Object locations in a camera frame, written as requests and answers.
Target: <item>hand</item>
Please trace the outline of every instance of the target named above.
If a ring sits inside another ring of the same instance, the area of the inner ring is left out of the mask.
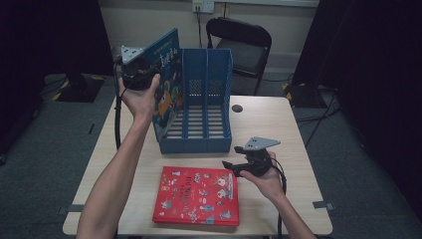
[[[268,153],[271,158],[276,158],[276,154],[274,152],[268,151]],[[285,195],[283,193],[280,175],[274,168],[270,168],[264,175],[260,177],[257,177],[246,170],[240,171],[240,175],[253,182],[258,187],[258,189],[260,189],[261,193],[270,199],[270,201]]]
[[[123,79],[118,79],[120,95],[122,101],[127,105],[133,115],[134,120],[144,119],[152,120],[152,113],[155,106],[155,90],[159,85],[160,75],[155,74],[151,86],[145,91],[133,91],[126,89],[123,85]]]

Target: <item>black chair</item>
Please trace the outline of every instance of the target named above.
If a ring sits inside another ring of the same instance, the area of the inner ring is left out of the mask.
[[[255,96],[270,54],[271,35],[261,26],[223,17],[209,20],[206,29],[208,48],[214,48],[211,41],[213,36],[221,39],[216,48],[231,50],[233,74],[257,79]]]

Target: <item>wooden tabletop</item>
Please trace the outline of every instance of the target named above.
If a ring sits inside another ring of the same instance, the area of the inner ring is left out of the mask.
[[[252,136],[280,140],[269,147],[276,153],[287,178],[287,195],[313,233],[326,235],[332,231],[325,208],[315,209],[313,202],[322,201],[310,160],[288,100],[269,97],[232,96],[230,105],[240,105],[243,111],[230,110],[232,149],[228,153],[161,154],[151,126],[140,155],[132,191],[121,215],[118,233],[121,235],[275,235],[278,212],[258,188],[245,178],[238,178],[240,225],[169,225],[152,222],[152,213],[161,170],[164,165],[223,168],[222,160],[245,163],[245,155],[234,151]],[[121,138],[127,133],[132,116],[123,104]],[[114,104],[105,120],[103,131],[94,149],[73,204],[85,204],[94,183],[114,156]],[[75,235],[81,213],[70,212],[63,230]]]

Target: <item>wrist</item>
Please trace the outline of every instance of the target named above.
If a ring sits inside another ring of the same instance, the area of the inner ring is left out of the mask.
[[[273,194],[271,194],[268,199],[273,203],[273,204],[278,204],[278,203],[283,203],[285,202],[288,198],[286,197],[285,193],[283,193],[282,191],[278,191],[275,192]]]

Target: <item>blue book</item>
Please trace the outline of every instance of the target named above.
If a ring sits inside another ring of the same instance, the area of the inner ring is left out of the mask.
[[[157,141],[160,141],[183,107],[182,62],[177,29],[145,49],[130,49],[123,63],[142,58],[147,68],[159,66],[160,84],[155,92],[156,106],[152,118]]]

